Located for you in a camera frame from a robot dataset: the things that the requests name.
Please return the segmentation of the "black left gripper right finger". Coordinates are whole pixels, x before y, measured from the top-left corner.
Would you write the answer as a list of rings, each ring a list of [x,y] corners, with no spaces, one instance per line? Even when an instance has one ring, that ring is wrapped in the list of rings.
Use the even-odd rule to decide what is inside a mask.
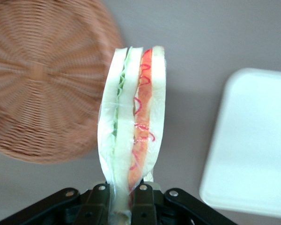
[[[235,222],[180,188],[162,193],[142,183],[133,191],[131,224],[234,225]]]

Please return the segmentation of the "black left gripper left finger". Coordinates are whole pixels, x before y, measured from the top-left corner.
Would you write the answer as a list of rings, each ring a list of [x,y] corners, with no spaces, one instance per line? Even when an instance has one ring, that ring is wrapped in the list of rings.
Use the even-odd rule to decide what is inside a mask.
[[[0,225],[106,225],[110,201],[108,184],[81,194],[62,189],[0,221]]]

